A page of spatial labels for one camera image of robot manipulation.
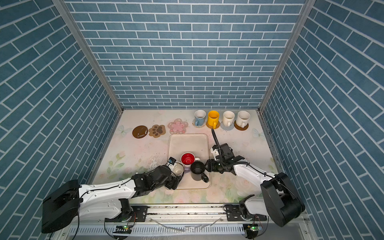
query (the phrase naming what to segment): cork coaster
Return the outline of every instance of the cork coaster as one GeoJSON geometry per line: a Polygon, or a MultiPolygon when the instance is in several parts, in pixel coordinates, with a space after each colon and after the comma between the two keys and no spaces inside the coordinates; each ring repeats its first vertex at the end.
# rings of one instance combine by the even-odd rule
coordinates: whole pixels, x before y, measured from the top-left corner
{"type": "MultiPolygon", "coordinates": [[[[205,123],[206,124],[206,126],[207,127],[209,127],[210,129],[212,129],[213,127],[212,126],[210,126],[209,124],[208,124],[208,121],[205,123]]],[[[215,129],[218,129],[220,127],[220,122],[218,122],[217,123],[217,125],[216,125],[216,128],[215,129]]]]}
{"type": "Polygon", "coordinates": [[[236,121],[235,121],[235,128],[237,130],[240,130],[240,131],[244,131],[244,130],[247,130],[249,127],[249,124],[247,124],[245,127],[239,127],[237,124],[236,124],[236,121]]]}
{"type": "Polygon", "coordinates": [[[148,134],[148,128],[146,126],[137,126],[132,131],[132,135],[135,138],[143,138],[148,134]]]}

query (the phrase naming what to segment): tray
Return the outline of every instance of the tray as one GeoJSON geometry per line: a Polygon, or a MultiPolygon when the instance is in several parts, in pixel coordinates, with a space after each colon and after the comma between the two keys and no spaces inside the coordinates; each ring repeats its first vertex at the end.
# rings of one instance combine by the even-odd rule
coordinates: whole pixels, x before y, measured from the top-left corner
{"type": "MultiPolygon", "coordinates": [[[[173,134],[169,137],[168,158],[173,157],[180,161],[181,155],[191,152],[205,164],[209,159],[208,136],[204,133],[173,134]]],[[[192,179],[191,172],[186,172],[180,181],[177,190],[180,189],[207,189],[211,185],[211,175],[205,171],[209,182],[192,179]]]]}

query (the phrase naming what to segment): table surface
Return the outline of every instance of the table surface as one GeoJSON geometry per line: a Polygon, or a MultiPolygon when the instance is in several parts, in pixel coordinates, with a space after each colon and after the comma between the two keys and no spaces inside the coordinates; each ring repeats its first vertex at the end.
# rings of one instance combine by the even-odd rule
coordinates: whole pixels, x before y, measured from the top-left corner
{"type": "MultiPolygon", "coordinates": [[[[131,177],[135,173],[152,170],[167,162],[168,142],[171,134],[168,124],[175,119],[188,123],[185,133],[204,133],[208,136],[209,148],[215,143],[211,129],[207,126],[196,128],[192,125],[196,110],[125,110],[118,127],[101,161],[93,184],[114,182],[131,177]],[[136,139],[132,135],[135,127],[144,125],[152,129],[153,125],[164,125],[165,134],[157,138],[146,135],[136,139]]],[[[219,121],[226,110],[218,110],[219,121]]],[[[236,116],[240,111],[231,110],[236,116]]],[[[221,127],[215,130],[220,144],[227,143],[235,156],[240,155],[252,164],[269,172],[277,173],[267,141],[255,110],[247,110],[251,118],[245,131],[233,128],[225,131],[221,127]]],[[[244,197],[261,195],[260,186],[254,186],[242,177],[226,172],[211,173],[211,185],[207,189],[167,190],[161,187],[147,196],[130,199],[133,204],[177,204],[177,203],[237,203],[244,197]]]]}

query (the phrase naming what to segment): mug handle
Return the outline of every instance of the mug handle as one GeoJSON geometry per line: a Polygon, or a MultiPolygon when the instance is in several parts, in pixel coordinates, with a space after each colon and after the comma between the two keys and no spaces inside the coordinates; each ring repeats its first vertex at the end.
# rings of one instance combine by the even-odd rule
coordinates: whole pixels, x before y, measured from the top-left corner
{"type": "Polygon", "coordinates": [[[201,174],[201,179],[202,179],[204,182],[209,182],[209,178],[208,178],[208,176],[207,176],[205,173],[202,173],[202,174],[201,174]]]}

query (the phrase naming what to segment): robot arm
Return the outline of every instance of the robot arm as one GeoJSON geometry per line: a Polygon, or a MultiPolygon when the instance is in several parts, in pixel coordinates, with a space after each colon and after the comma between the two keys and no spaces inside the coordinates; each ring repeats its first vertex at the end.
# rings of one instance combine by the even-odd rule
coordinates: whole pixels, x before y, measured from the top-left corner
{"type": "Polygon", "coordinates": [[[240,212],[244,219],[252,218],[255,214],[268,215],[278,226],[282,227],[305,210],[297,189],[285,173],[266,172],[250,164],[242,156],[235,157],[228,144],[219,145],[213,129],[212,135],[216,145],[211,148],[211,152],[215,159],[207,161],[206,170],[220,173],[231,172],[261,187],[264,201],[254,195],[240,201],[240,212]]]}
{"type": "Polygon", "coordinates": [[[126,222],[133,210],[128,199],[149,194],[166,186],[176,189],[184,175],[184,167],[170,158],[166,165],[129,179],[98,185],[79,185],[71,180],[43,200],[41,232],[51,233],[79,220],[104,219],[106,222],[126,222]]]}

